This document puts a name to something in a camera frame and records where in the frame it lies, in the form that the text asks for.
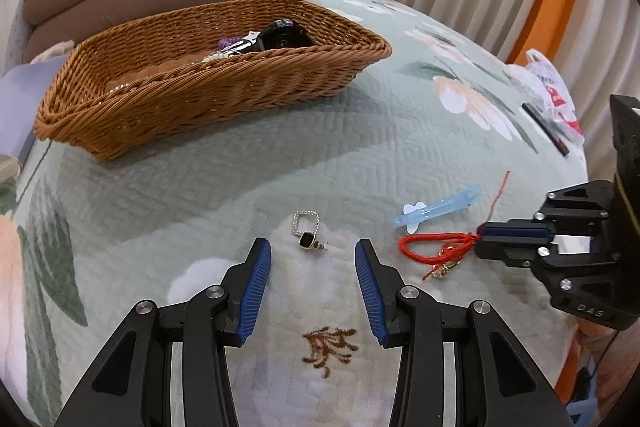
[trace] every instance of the red rope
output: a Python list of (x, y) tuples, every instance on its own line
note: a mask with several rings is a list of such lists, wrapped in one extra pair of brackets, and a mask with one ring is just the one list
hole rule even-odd
[[(490, 221), (491, 217), (494, 215), (495, 204), (498, 202), (502, 193), (504, 192), (504, 187), (507, 184), (507, 179), (509, 179), (510, 173), (511, 171), (505, 172), (502, 183), (500, 184), (500, 188), (498, 189), (498, 193), (495, 195), (494, 201), (492, 201), (491, 203), (489, 215), (485, 219), (485, 222)], [(425, 280), (428, 276), (438, 270), (443, 264), (450, 261), (461, 261), (462, 258), (467, 254), (467, 252), (469, 252), (469, 250), (471, 250), (476, 245), (476, 242), (481, 237), (482, 230), (479, 230), (479, 233), (417, 233), (415, 235), (405, 235), (401, 237), (398, 240), (398, 248), (405, 256), (407, 256), (412, 261), (415, 261), (416, 263), (433, 265), (433, 268), (430, 270), (430, 272), (422, 277), (422, 280)], [(407, 247), (408, 243), (416, 243), (417, 241), (446, 241), (446, 243), (442, 245), (439, 254), (434, 257), (427, 257), (425, 255), (415, 253), (409, 250), (409, 248)]]

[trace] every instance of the silver bolt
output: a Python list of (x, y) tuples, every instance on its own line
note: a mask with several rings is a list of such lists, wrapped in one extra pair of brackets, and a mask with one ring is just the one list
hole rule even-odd
[(481, 315), (486, 315), (491, 311), (491, 304), (486, 301), (476, 301), (474, 302), (474, 309)]
[(225, 294), (225, 289), (222, 286), (209, 286), (204, 292), (209, 299), (220, 299)]
[(136, 306), (136, 313), (140, 315), (146, 315), (154, 308), (154, 304), (151, 301), (139, 302)]
[(415, 299), (420, 293), (420, 290), (415, 286), (402, 286), (400, 288), (400, 295), (405, 299)]

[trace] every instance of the brown woven basket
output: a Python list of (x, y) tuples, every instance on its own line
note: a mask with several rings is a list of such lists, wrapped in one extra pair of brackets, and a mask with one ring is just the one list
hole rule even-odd
[[(218, 41), (298, 21), (318, 42), (309, 48), (249, 53), (175, 67)], [(38, 109), (41, 138), (80, 146), (100, 160), (137, 144), (264, 107), (329, 96), (391, 54), (379, 35), (303, 0), (238, 0), (153, 15), (82, 42)], [(168, 61), (173, 69), (122, 77)]]

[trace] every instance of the white plastic bag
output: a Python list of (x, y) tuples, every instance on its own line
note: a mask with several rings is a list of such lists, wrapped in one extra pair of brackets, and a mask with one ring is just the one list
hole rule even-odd
[(538, 106), (542, 106), (542, 117), (554, 121), (572, 143), (584, 144), (584, 135), (575, 116), (574, 100), (562, 76), (551, 61), (537, 50), (526, 52), (528, 64), (521, 68), (514, 64), (505, 67), (511, 77), (521, 81), (535, 93)]

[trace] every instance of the floral bedspread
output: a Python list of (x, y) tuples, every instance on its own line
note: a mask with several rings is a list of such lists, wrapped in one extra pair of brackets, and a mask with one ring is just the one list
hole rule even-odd
[[(0, 377), (37, 423), (53, 425), (137, 301), (189, 299), (255, 237), (269, 239), (273, 266), (253, 336), (227, 350), (240, 425), (388, 425), (399, 353), (370, 332), (353, 267), (363, 237), (436, 299), (491, 302), (558, 378), (575, 324), (528, 271), (469, 254), (423, 282), (426, 267), (399, 253), (404, 232), (391, 220), (404, 204), (478, 183), (481, 200), (419, 229), (475, 230), (507, 170), (494, 219), (529, 217), (547, 191), (586, 181), (582, 151), (563, 157), (520, 109), (503, 64), (446, 26), (387, 0), (311, 1), (381, 34), (393, 55), (337, 96), (156, 140), (107, 164), (40, 142), (17, 183), (0, 188)], [(321, 216), (320, 252), (301, 250), (290, 231), (302, 208)], [(179, 368), (177, 349), (172, 406), (183, 425)]]

